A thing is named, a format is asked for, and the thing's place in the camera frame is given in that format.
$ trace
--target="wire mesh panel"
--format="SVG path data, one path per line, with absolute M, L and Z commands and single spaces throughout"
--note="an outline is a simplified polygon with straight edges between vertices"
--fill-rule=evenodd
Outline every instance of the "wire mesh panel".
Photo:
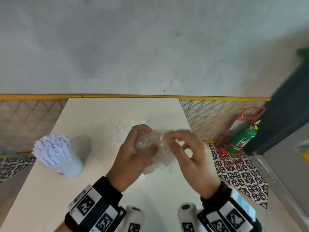
M 0 101 L 0 145 L 13 152 L 31 151 L 36 140 L 50 134 L 66 102 L 67 99 Z M 192 131 L 203 140 L 216 140 L 242 110 L 264 104 L 216 100 L 180 100 L 180 103 Z

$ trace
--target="fire extinguisher label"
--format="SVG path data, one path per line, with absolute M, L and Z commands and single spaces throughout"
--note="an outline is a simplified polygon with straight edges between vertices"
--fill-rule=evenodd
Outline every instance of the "fire extinguisher label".
M 249 141 L 250 141 L 250 139 L 243 138 L 243 139 L 239 142 L 239 144 L 240 144 L 239 147 L 244 147 Z

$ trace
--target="red fire extinguisher stand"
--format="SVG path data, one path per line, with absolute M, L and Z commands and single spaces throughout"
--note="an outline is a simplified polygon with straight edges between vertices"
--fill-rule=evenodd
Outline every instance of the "red fire extinguisher stand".
M 252 114 L 250 116 L 244 117 L 244 113 L 249 111 L 249 110 L 261 110 L 260 112 L 258 112 L 258 114 Z M 249 121 L 251 122 L 255 122 L 257 121 L 260 116 L 265 112 L 265 107 L 250 107 L 250 108 L 246 108 L 244 109 L 235 119 L 235 122 L 241 122 L 242 124 L 244 123 L 248 123 Z M 226 165 L 234 165 L 234 164 L 241 164 L 243 159 L 240 156 L 240 152 L 243 148 L 241 147 L 237 147 L 235 145 L 233 145 L 230 141 L 231 137 L 229 136 L 231 127 L 233 126 L 233 124 L 223 132 L 223 134 L 220 135 L 219 140 L 215 143 L 215 147 L 219 153 L 220 158 L 222 159 L 222 161 L 224 162 L 224 164 Z M 232 154 L 230 152 L 227 151 L 227 149 L 229 148 L 229 146 L 232 146 L 233 148 L 237 149 L 238 152 L 235 154 Z M 238 162 L 227 162 L 226 159 L 224 158 L 224 155 L 231 155 L 231 156 L 237 156 L 239 158 Z

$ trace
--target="cup of straws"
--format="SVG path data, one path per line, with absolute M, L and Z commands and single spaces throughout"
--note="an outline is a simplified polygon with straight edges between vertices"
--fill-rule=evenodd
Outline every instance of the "cup of straws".
M 42 163 L 69 178 L 76 177 L 83 170 L 82 162 L 64 135 L 42 137 L 34 143 L 32 153 Z

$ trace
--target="person's right hand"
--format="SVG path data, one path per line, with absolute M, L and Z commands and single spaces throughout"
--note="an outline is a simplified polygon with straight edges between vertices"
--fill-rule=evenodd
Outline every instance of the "person's right hand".
M 202 140 L 189 130 L 169 132 L 164 136 L 179 162 L 180 169 L 189 185 L 204 199 L 211 198 L 220 186 L 211 150 Z M 176 140 L 184 141 L 180 146 Z M 187 156 L 185 149 L 192 150 L 192 157 Z

